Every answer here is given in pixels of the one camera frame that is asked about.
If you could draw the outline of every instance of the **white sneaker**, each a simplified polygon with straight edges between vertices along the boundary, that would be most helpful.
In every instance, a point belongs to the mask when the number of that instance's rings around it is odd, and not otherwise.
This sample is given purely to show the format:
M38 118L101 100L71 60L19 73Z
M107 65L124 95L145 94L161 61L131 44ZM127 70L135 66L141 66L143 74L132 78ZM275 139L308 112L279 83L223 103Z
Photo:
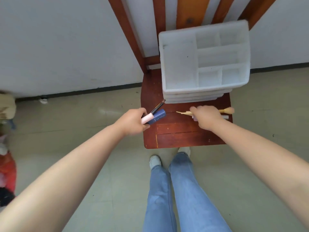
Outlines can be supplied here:
M150 169L152 169L152 168L155 167L156 165L162 166L162 162L161 162L160 157L157 156L157 155L150 156L150 159L149 159L149 166L150 166Z
M184 152L184 153L187 154L187 156L190 157L190 155L191 155L191 148L190 147L180 147L178 149L178 152Z

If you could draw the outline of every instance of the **blue jeans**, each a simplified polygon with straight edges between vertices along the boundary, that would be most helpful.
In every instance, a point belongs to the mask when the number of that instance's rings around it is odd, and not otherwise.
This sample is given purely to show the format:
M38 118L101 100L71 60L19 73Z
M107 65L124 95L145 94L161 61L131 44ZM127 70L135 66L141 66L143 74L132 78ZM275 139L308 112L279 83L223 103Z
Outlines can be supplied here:
M171 179L182 232L231 232L219 211L196 181L192 162L184 152L174 157L169 172L160 165L154 166L151 170L143 232L177 231Z

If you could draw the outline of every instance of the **stacked trays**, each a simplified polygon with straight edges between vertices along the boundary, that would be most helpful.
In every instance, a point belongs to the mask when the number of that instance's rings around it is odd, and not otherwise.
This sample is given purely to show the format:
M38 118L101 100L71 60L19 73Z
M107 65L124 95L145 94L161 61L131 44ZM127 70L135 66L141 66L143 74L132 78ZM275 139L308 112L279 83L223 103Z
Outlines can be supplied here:
M214 100L249 81L246 20L161 32L159 49L166 103Z

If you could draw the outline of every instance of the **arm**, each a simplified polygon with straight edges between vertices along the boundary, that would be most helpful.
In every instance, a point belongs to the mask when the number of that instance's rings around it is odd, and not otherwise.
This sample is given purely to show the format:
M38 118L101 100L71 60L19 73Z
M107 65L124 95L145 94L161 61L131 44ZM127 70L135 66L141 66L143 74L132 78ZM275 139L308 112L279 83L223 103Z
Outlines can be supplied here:
M309 164L281 146L222 119L212 106L191 107L199 126L228 144L309 228Z
M16 197L1 213L1 231L61 231L126 135L149 128L144 108L132 109L75 148Z

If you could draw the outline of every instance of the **person's right hand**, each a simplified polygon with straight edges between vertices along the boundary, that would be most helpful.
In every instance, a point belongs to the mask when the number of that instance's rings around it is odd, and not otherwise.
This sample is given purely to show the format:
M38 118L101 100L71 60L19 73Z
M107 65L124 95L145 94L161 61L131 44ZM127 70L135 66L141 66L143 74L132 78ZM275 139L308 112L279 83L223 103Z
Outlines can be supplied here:
M212 130L216 122L223 120L219 110L214 106L190 107L190 111L198 120L198 125L202 129Z

